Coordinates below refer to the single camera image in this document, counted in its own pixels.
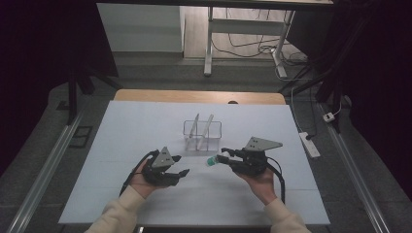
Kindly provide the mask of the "wooden table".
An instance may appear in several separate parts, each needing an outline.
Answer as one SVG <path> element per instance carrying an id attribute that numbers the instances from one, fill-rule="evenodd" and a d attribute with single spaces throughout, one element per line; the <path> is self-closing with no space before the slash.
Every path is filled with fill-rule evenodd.
<path id="1" fill-rule="evenodd" d="M 121 89 L 115 94 L 114 100 L 252 105 L 286 104 L 284 96 L 280 93 L 155 89 Z"/>

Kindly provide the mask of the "white cabinet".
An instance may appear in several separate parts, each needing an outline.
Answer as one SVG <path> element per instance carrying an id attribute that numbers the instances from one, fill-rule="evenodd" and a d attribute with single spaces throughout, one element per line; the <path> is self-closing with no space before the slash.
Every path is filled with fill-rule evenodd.
<path id="1" fill-rule="evenodd" d="M 112 51 L 184 51 L 182 7 L 98 3 L 97 8 Z"/>

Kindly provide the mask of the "black floor plate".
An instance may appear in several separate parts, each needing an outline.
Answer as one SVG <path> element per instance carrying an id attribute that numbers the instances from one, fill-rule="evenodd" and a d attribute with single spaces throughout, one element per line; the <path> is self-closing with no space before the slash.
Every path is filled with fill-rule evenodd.
<path id="1" fill-rule="evenodd" d="M 79 126 L 71 139 L 69 147 L 74 149 L 84 149 L 90 138 L 91 131 L 91 126 Z"/>

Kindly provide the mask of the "aluminium floor rail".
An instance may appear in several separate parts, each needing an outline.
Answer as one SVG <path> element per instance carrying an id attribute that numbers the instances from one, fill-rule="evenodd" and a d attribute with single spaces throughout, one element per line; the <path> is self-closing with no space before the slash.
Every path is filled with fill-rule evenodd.
<path id="1" fill-rule="evenodd" d="M 55 173 L 64 152 L 68 148 L 68 145 L 84 116 L 84 113 L 84 110 L 80 110 L 74 116 L 71 123 L 63 128 L 44 166 L 26 194 L 6 233 L 24 233 L 26 230 L 52 180 L 52 176 Z"/>
<path id="2" fill-rule="evenodd" d="M 362 166 L 357 163 L 359 159 L 368 160 L 371 155 L 374 155 L 373 149 L 348 119 L 343 119 L 340 131 L 337 131 L 331 123 L 327 123 L 323 119 L 321 119 L 321 125 L 326 128 L 327 135 L 339 154 L 374 231 L 376 233 L 391 233 L 391 227 L 364 176 L 365 172 Z"/>

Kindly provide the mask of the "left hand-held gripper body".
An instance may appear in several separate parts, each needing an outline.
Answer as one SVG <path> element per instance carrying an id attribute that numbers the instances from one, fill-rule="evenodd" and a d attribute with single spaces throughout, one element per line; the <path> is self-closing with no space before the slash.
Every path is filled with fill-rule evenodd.
<path id="1" fill-rule="evenodd" d="M 150 152 L 151 158 L 146 162 L 142 174 L 147 183 L 155 186 L 171 186 L 176 183 L 164 183 L 163 174 L 175 163 L 167 147 Z"/>

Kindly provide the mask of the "white power strip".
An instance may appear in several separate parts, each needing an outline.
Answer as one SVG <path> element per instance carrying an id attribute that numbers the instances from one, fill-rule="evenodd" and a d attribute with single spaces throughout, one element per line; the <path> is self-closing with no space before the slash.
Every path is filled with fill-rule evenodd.
<path id="1" fill-rule="evenodd" d="M 317 158 L 320 157 L 321 154 L 319 153 L 317 147 L 315 146 L 315 144 L 313 143 L 312 139 L 311 140 L 306 140 L 305 136 L 307 135 L 307 132 L 300 132 L 299 133 L 299 137 L 301 139 L 301 142 L 303 144 L 303 146 L 305 147 L 306 151 L 308 152 L 309 156 L 311 158 Z"/>

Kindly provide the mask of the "clear ruler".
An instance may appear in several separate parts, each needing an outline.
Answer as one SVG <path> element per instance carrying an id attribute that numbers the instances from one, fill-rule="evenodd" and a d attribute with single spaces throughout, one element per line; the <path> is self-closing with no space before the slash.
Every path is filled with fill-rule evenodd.
<path id="1" fill-rule="evenodd" d="M 191 130 L 190 130 L 190 132 L 189 132 L 189 136 L 188 136 L 187 143 L 186 143 L 186 150 L 189 148 L 189 145 L 190 145 L 191 142 L 193 141 L 193 137 L 194 137 L 194 135 L 195 135 L 194 133 L 195 133 L 195 130 L 196 130 L 196 128 L 197 128 L 197 122 L 198 122 L 198 120 L 199 120 L 199 114 L 196 115 L 196 117 L 195 117 L 195 119 L 194 119 L 194 121 L 193 121 Z"/>

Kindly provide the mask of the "clear acrylic desk organizer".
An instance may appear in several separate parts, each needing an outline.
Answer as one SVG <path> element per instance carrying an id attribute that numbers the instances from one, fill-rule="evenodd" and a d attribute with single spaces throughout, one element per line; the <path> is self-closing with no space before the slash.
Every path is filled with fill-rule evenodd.
<path id="1" fill-rule="evenodd" d="M 220 121 L 213 121 L 213 120 L 210 124 L 209 131 L 202 144 L 201 150 L 197 149 L 197 144 L 203 133 L 203 129 L 205 127 L 206 121 L 207 120 L 199 120 L 197 122 L 197 128 L 194 133 L 195 135 L 193 137 L 193 141 L 191 142 L 187 150 L 189 151 L 217 151 L 218 150 L 220 139 L 222 138 L 222 135 L 223 135 L 223 125 Z M 184 139 L 186 143 L 187 143 L 187 139 L 188 139 L 192 124 L 193 124 L 193 120 L 184 121 L 183 134 L 184 134 Z"/>

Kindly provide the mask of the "white desk frame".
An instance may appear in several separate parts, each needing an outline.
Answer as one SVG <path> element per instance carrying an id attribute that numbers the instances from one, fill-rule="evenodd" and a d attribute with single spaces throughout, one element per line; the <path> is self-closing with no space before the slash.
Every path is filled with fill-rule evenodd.
<path id="1" fill-rule="evenodd" d="M 281 60 L 281 51 L 292 23 L 294 11 L 286 11 L 285 17 L 282 22 L 214 18 L 213 12 L 214 9 L 212 7 L 209 7 L 207 45 L 204 63 L 205 77 L 210 77 L 212 74 L 212 36 L 214 33 L 278 36 L 278 45 L 275 49 L 270 50 L 270 54 L 276 66 L 276 74 L 280 78 L 287 77 L 283 61 Z"/>

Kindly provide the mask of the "person's right hand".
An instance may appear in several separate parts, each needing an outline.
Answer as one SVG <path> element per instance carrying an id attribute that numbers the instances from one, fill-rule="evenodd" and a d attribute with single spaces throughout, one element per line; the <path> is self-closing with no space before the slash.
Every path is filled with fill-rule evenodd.
<path id="1" fill-rule="evenodd" d="M 249 177 L 242 174 L 237 174 L 237 176 L 249 185 L 252 193 L 264 206 L 267 206 L 277 199 L 274 188 L 274 174 L 271 170 L 266 169 L 256 177 Z"/>

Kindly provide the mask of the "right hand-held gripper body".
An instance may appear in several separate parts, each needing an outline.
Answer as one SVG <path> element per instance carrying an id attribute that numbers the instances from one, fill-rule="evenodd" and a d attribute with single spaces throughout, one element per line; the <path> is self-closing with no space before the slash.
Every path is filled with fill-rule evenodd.
<path id="1" fill-rule="evenodd" d="M 259 176 L 269 168 L 277 176 L 281 176 L 282 172 L 268 163 L 265 152 L 282 145 L 279 142 L 252 137 L 244 148 L 234 151 L 234 155 L 240 157 L 241 161 L 232 161 L 230 168 L 233 172 L 246 176 Z"/>

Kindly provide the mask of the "person's left hand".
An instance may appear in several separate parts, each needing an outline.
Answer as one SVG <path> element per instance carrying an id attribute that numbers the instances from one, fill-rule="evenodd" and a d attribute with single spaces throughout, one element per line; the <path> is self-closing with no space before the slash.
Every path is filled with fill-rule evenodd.
<path id="1" fill-rule="evenodd" d="M 141 174 L 146 161 L 144 161 L 133 173 L 129 184 L 144 198 L 148 198 L 154 191 L 159 189 L 159 186 L 147 183 L 144 176 Z"/>

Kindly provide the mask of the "black stand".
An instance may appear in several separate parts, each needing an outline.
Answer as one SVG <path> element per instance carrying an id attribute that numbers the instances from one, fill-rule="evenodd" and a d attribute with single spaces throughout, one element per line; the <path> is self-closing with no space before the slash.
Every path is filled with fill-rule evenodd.
<path id="1" fill-rule="evenodd" d="M 69 99 L 69 117 L 67 124 L 71 125 L 75 117 L 78 114 L 78 101 L 77 101 L 77 88 L 79 87 L 82 94 L 91 95 L 94 90 L 94 84 L 91 81 L 91 78 L 95 77 L 103 83 L 111 86 L 115 90 L 122 89 L 122 85 L 111 80 L 107 75 L 104 75 L 102 72 L 97 71 L 90 66 L 80 66 L 77 68 L 72 68 L 69 70 L 68 74 L 68 99 Z"/>
<path id="2" fill-rule="evenodd" d="M 320 83 L 321 87 L 316 93 L 316 100 L 324 103 L 330 95 L 333 95 L 332 112 L 334 120 L 332 127 L 337 133 L 339 129 L 339 113 L 341 110 L 341 94 L 343 82 L 343 65 L 348 60 L 350 52 L 361 35 L 362 30 L 370 21 L 373 13 L 381 0 L 336 0 L 335 14 L 342 15 L 340 21 L 343 23 L 343 30 L 340 37 L 333 42 L 332 46 L 320 57 L 310 61 L 306 68 L 319 66 L 323 69 L 316 78 L 307 83 L 292 88 L 287 97 L 293 98 L 300 92 Z"/>

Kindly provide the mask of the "pale grey table cover sheet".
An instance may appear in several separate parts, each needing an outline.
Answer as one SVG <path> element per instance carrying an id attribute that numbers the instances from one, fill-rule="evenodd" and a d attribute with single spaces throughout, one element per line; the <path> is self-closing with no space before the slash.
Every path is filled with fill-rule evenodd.
<path id="1" fill-rule="evenodd" d="M 223 125 L 217 151 L 185 150 L 185 120 Z M 167 147 L 182 159 L 171 167 L 188 174 L 175 186 L 158 190 L 141 207 L 142 226 L 267 226 L 261 202 L 248 185 L 223 164 L 206 160 L 222 148 L 240 150 L 251 137 L 282 143 L 269 150 L 283 170 L 278 193 L 289 210 L 307 224 L 327 224 L 320 191 L 287 105 L 187 104 L 113 101 L 109 104 L 84 167 L 60 217 L 61 222 L 91 223 L 108 201 L 118 197 L 130 171 L 151 150 Z"/>

